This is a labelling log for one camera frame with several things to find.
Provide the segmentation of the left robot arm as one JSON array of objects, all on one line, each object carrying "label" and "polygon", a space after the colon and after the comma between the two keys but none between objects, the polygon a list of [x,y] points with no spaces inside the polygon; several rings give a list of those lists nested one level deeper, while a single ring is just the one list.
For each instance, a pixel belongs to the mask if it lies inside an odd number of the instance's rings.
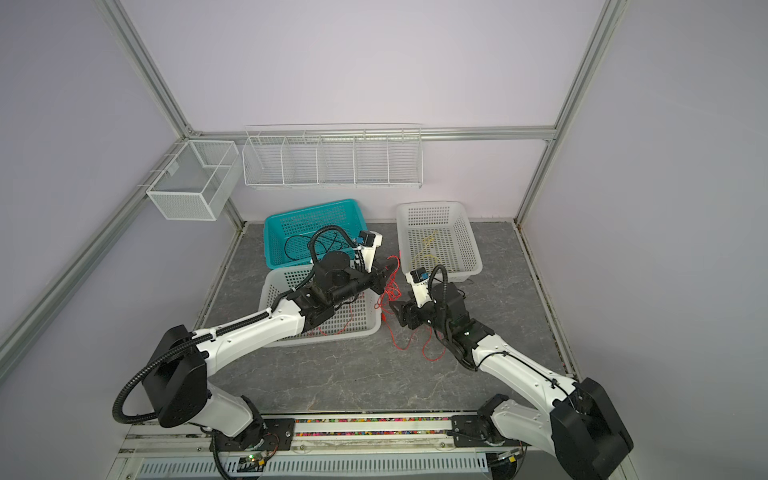
[{"label": "left robot arm", "polygon": [[375,231],[350,237],[339,226],[320,228],[308,245],[310,272],[268,308],[213,328],[167,330],[147,364],[119,391],[113,419],[124,425],[156,420],[164,428],[191,424],[244,450],[256,448],[267,434],[257,407],[216,387],[210,376],[262,347],[320,327],[368,291],[383,294],[398,263],[377,258],[382,242]]}]

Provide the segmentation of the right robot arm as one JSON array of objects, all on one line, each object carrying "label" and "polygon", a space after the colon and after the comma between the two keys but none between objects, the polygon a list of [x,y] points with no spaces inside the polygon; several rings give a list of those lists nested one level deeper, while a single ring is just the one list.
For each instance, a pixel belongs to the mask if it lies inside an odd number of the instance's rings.
[{"label": "right robot arm", "polygon": [[519,440],[554,456],[572,479],[607,479],[634,442],[605,388],[544,367],[471,317],[460,289],[438,265],[406,275],[412,291],[390,307],[401,326],[426,324],[457,362],[487,373],[517,392],[524,404],[497,394],[477,415],[489,443]]}]

